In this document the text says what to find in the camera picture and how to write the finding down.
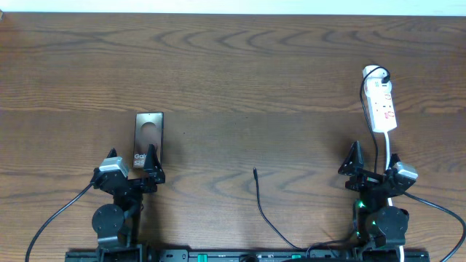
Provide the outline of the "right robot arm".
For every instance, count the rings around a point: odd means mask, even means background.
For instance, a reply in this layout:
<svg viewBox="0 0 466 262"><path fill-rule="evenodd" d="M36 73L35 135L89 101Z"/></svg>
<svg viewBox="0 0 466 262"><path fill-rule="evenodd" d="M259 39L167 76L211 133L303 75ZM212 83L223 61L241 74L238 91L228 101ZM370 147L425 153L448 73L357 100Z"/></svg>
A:
<svg viewBox="0 0 466 262"><path fill-rule="evenodd" d="M353 212L358 244L369 250L396 250L404 245L408 211L388 205L388 199L401 195L414 180L403 177L394 167L383 174L366 170L358 141L351 145L338 174L349 177L345 188L359 193Z"/></svg>

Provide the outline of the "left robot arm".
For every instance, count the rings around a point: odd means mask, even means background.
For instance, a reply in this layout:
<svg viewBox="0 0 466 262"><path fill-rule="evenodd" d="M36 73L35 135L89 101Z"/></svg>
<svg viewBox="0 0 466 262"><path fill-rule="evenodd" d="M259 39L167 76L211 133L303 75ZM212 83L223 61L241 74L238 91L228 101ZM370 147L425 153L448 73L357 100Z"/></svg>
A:
<svg viewBox="0 0 466 262"><path fill-rule="evenodd" d="M149 145L143 171L147 176L128 178L123 158L111 149L99 167L94 169L90 185L113 197L111 204L99 207L92 217L98 235L98 261L153 261L154 251L138 241L143 195L157 191L165 182L165 173L157 157L157 147Z"/></svg>

